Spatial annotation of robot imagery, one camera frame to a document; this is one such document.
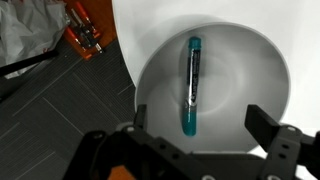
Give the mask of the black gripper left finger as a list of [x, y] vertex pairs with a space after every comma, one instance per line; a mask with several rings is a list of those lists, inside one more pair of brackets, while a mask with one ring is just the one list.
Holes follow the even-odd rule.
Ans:
[[63, 180], [107, 180], [117, 166], [138, 180], [198, 180], [196, 161], [143, 130], [147, 106], [139, 105], [132, 125], [113, 134], [91, 131], [81, 140]]

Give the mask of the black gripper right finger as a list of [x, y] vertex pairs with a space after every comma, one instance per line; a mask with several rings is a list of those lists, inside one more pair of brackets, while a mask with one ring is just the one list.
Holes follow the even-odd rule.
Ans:
[[296, 180], [298, 165], [320, 179], [320, 136], [304, 134], [292, 125], [280, 125], [258, 105], [248, 105], [245, 127], [267, 153], [259, 180]]

